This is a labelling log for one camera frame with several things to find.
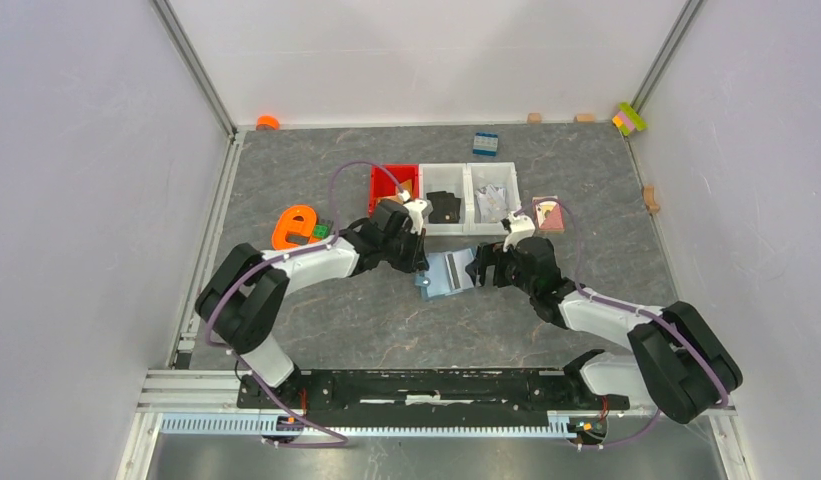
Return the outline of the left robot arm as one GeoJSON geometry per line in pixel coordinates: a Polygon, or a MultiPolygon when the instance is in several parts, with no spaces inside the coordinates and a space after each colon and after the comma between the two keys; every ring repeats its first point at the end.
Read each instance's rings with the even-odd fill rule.
{"type": "Polygon", "coordinates": [[[264,253],[249,243],[235,246],[201,290],[195,313],[209,336],[228,347],[262,379],[261,392],[276,407],[300,394],[294,362],[272,334],[283,300],[318,283],[351,278],[388,263],[414,274],[428,263],[424,223],[428,201],[380,202],[373,213],[328,239],[264,253]]]}

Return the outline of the blue card holder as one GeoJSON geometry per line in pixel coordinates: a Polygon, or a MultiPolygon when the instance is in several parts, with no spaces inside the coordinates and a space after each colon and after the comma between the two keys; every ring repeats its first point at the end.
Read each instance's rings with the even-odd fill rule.
{"type": "Polygon", "coordinates": [[[421,297],[425,301],[453,296],[464,292],[454,293],[449,289],[444,259],[446,252],[428,254],[426,259],[429,268],[426,271],[416,274],[414,284],[420,289],[421,297]]]}

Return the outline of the silver credit card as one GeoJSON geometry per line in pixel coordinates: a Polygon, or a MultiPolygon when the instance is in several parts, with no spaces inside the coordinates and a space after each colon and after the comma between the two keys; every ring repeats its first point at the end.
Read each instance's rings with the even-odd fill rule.
{"type": "Polygon", "coordinates": [[[462,292],[475,287],[467,267],[475,260],[474,251],[470,248],[450,251],[444,254],[447,282],[451,292],[462,292]]]}

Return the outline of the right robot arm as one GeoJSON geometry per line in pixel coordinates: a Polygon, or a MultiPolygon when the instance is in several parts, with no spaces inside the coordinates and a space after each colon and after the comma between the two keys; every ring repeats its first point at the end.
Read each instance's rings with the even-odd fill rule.
{"type": "Polygon", "coordinates": [[[482,243],[465,271],[477,286],[519,289],[546,323],[627,348],[650,399],[677,423],[725,406],[743,384],[739,365],[692,304],[654,307],[602,296],[563,275],[546,238],[482,243]]]}

